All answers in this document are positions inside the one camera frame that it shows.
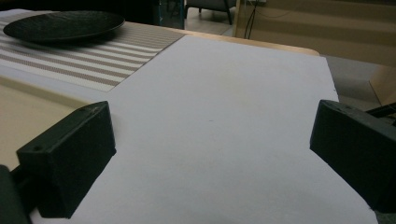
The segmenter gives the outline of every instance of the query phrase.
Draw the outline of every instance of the black plate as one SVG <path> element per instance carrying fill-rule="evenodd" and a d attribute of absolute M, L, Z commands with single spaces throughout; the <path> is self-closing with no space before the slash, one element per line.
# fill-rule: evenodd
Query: black plate
<path fill-rule="evenodd" d="M 30 42 L 65 42 L 104 34 L 122 26 L 122 16 L 102 11 L 65 11 L 14 21 L 6 35 Z"/>

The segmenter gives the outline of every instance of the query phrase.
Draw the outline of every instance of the wooden table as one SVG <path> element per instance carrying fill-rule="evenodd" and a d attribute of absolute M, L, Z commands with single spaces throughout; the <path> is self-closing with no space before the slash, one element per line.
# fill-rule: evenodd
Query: wooden table
<path fill-rule="evenodd" d="M 318 100 L 337 100 L 326 60 L 233 40 L 186 35 L 108 92 L 0 66 L 2 88 L 11 88 L 1 102 L 22 106 L 8 126 L 43 119 L 21 110 L 46 113 L 19 94 L 43 104 L 66 98 L 70 108 L 110 104 L 117 154 L 71 219 L 34 212 L 33 222 L 375 223 L 309 149 Z"/>
<path fill-rule="evenodd" d="M 220 41 L 226 41 L 226 42 L 243 44 L 243 45 L 250 45 L 250 46 L 261 47 L 261 48 L 268 48 L 268 49 L 282 49 L 282 50 L 292 51 L 292 52 L 296 52 L 296 53 L 319 56 L 319 53 L 312 49 L 304 49 L 304 48 L 299 48 L 299 47 L 294 47 L 294 46 L 280 45 L 280 44 L 261 42 L 261 41 L 256 41 L 256 40 L 248 40 L 248 39 L 236 38 L 236 37 L 225 36 L 225 35 L 212 35 L 212 34 L 204 34 L 204 33 L 199 33 L 199 32 L 194 32 L 194 31 L 177 30 L 177 29 L 169 29 L 169 30 L 173 30 L 175 32 L 180 32 L 180 33 L 186 34 L 186 35 L 193 35 L 193 36 L 198 36 L 198 37 L 202 37 L 202 38 L 207 38 L 207 39 L 220 40 Z"/>

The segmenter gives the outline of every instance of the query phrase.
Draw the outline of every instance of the striped cloth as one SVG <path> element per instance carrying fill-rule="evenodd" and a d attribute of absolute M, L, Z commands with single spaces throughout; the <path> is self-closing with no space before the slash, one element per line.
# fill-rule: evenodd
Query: striped cloth
<path fill-rule="evenodd" d="M 25 12 L 0 18 L 12 21 L 50 13 Z M 183 34 L 161 27 L 125 22 L 107 35 L 81 43 L 38 45 L 0 32 L 0 64 L 43 77 L 110 91 Z"/>

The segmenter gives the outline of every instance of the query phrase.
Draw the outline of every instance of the black cable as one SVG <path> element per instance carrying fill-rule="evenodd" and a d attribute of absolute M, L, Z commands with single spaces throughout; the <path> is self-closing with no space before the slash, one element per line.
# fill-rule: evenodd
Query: black cable
<path fill-rule="evenodd" d="M 244 36 L 245 39 L 250 39 L 250 34 L 251 34 L 251 30 L 253 28 L 254 17 L 256 15 L 256 9 L 257 9 L 258 4 L 259 4 L 259 0 L 256 0 L 253 11 L 251 12 L 250 17 L 248 18 L 247 27 L 245 28 L 245 36 Z"/>

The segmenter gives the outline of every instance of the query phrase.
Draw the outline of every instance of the floor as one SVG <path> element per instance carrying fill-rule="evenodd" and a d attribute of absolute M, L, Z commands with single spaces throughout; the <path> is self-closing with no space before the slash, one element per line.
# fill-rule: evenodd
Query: floor
<path fill-rule="evenodd" d="M 185 29 L 213 35 L 233 35 L 233 27 L 228 23 L 226 13 L 204 9 L 199 13 L 198 8 L 189 9 Z M 377 64 L 328 55 L 321 56 L 328 61 L 341 103 L 355 106 L 363 111 L 381 106 L 369 82 L 372 74 L 378 69 Z M 395 214 L 375 213 L 379 224 L 396 223 Z"/>

